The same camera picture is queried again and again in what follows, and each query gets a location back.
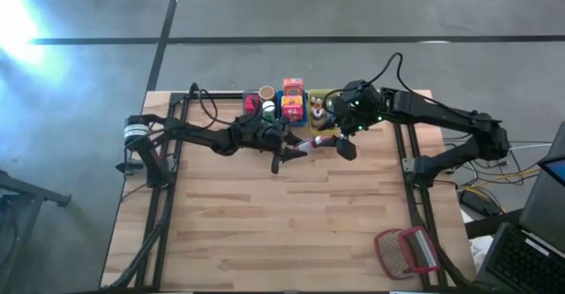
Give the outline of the grey laptop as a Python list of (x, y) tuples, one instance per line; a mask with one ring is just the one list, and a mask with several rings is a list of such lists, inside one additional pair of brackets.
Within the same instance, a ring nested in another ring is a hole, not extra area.
[[(546, 157), (557, 155), (565, 155), (565, 122)], [(511, 294), (565, 294), (565, 187), (542, 169), (518, 221), (497, 230), (476, 282)]]

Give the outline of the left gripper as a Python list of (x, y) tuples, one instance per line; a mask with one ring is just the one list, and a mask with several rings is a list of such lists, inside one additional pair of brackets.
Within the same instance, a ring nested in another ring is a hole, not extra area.
[(290, 121), (287, 117), (281, 117), (275, 121), (275, 123), (286, 123), (289, 127), (288, 133), (284, 136), (284, 140), (279, 142), (266, 142), (262, 138), (262, 131), (270, 124), (263, 124), (262, 122), (255, 121), (252, 121), (251, 123), (244, 122), (242, 117), (243, 116), (237, 118), (237, 146), (239, 148), (251, 148), (261, 152), (267, 151), (274, 153), (274, 157), (271, 162), (271, 172), (273, 174), (279, 173), (281, 163), (307, 156), (307, 152), (284, 147), (284, 142), (287, 145), (295, 147), (303, 141), (303, 139), (294, 133), (289, 132)]

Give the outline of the black metal stand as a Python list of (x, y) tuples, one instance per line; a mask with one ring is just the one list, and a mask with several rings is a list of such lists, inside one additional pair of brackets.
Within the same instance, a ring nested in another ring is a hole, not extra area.
[(42, 204), (51, 201), (66, 207), (71, 197), (0, 170), (0, 294), (4, 294), (19, 253), (31, 237)]

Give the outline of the orange mini wheats box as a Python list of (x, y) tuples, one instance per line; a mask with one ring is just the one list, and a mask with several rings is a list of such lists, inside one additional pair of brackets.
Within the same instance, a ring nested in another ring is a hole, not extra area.
[(301, 78), (285, 78), (282, 81), (283, 94), (288, 96), (302, 96), (304, 93), (304, 81)]

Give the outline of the lit display screen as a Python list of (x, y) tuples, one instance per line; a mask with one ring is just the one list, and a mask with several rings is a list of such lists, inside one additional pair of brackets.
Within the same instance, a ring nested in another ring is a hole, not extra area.
[(538, 166), (565, 187), (565, 155), (548, 156), (540, 160)]

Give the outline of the yellow plastic bin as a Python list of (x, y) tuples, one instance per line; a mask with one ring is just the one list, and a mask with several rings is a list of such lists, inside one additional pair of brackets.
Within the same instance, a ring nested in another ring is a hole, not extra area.
[[(328, 131), (319, 132), (318, 131), (318, 128), (333, 116), (333, 114), (329, 111), (332, 110), (332, 108), (331, 108), (332, 101), (335, 97), (338, 96), (338, 94), (331, 94), (331, 95), (327, 96), (327, 94), (330, 93), (330, 92), (331, 92), (331, 89), (310, 89), (307, 92), (308, 93), (308, 126), (310, 128), (311, 133), (314, 136), (318, 136), (318, 135), (338, 136), (340, 134), (340, 131), (339, 132), (328, 132)], [(323, 119), (323, 122), (320, 123), (320, 124), (313, 124), (312, 123), (311, 110), (312, 110), (312, 108), (316, 108), (316, 107), (315, 107), (315, 102), (310, 102), (310, 94), (314, 94), (316, 96), (316, 100), (318, 98), (321, 98), (322, 101), (323, 101), (321, 109), (325, 110), (325, 117)]]

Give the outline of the blue plastic basket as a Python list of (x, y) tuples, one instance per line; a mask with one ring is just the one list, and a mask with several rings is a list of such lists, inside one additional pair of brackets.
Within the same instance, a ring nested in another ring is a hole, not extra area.
[[(276, 105), (277, 105), (275, 111), (276, 117), (283, 116), (283, 107), (282, 107), (283, 96), (284, 96), (284, 92), (282, 89), (276, 91)], [(306, 91), (302, 93), (302, 109), (300, 110), (300, 112), (302, 113), (301, 118), (296, 121), (291, 121), (290, 126), (303, 127), (306, 126), (308, 122), (308, 94)]]

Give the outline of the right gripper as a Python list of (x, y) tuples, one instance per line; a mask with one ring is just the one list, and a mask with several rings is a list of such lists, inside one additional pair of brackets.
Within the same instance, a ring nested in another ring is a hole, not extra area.
[[(367, 131), (373, 124), (382, 120), (382, 105), (384, 94), (375, 88), (366, 88), (354, 102), (346, 102), (340, 97), (342, 89), (333, 90), (330, 94), (338, 94), (332, 101), (333, 116), (322, 124), (319, 132), (341, 132), (343, 136), (352, 136), (361, 131)], [(357, 148), (348, 137), (340, 137), (335, 141), (336, 152), (345, 160), (357, 158)]]

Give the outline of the red smoked paprika tin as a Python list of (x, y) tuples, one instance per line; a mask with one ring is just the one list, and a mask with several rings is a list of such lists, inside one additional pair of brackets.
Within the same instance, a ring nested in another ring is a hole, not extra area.
[(257, 94), (246, 94), (244, 97), (244, 113), (255, 114), (260, 108), (260, 98)]

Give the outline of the black power brick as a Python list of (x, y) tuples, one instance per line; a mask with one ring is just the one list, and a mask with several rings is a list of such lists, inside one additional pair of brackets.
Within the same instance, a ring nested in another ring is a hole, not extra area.
[(477, 212), (480, 215), (489, 217), (499, 215), (500, 207), (491, 199), (477, 192), (461, 190), (458, 192), (459, 202)]

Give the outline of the white printed paper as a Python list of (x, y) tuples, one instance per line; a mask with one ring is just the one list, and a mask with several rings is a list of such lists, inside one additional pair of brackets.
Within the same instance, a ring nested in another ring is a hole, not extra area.
[(486, 255), (492, 243), (492, 236), (476, 237), (469, 240), (471, 255), (477, 272), (480, 270), (480, 267), (486, 259)]

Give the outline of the grey plastic bin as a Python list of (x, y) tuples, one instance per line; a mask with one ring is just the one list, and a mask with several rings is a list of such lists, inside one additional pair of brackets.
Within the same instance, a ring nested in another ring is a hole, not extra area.
[(249, 122), (249, 123), (251, 123), (252, 121), (262, 122), (262, 103), (263, 103), (262, 101), (260, 101), (260, 108), (258, 109), (258, 111), (255, 114), (246, 115), (244, 113), (244, 97), (245, 97), (245, 95), (246, 94), (258, 94), (258, 91), (259, 91), (259, 89), (248, 89), (248, 90), (245, 90), (243, 92), (243, 114), (244, 114), (244, 116), (242, 117), (242, 119), (243, 119), (244, 122)]

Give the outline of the red froot loops box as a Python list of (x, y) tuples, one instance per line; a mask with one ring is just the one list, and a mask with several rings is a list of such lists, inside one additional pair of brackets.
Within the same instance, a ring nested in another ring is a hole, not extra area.
[(300, 104), (285, 104), (281, 108), (282, 116), (287, 117), (292, 123), (303, 121), (304, 107)]

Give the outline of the black aluminium table frame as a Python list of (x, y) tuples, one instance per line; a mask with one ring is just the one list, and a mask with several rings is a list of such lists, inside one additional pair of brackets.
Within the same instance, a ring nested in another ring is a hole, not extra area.
[(270, 170), (272, 157), (230, 157), (184, 144), (165, 248), (145, 284), (163, 291), (419, 290), (390, 280), (376, 259), (381, 231), (410, 225), (390, 123), (354, 138), (346, 161), (321, 148)]

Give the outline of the red rimmed mesh basket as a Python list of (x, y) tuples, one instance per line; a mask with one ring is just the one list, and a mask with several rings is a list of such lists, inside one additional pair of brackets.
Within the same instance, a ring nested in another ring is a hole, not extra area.
[(373, 243), (380, 266), (391, 280), (408, 279), (441, 269), (432, 239), (422, 226), (384, 230)]

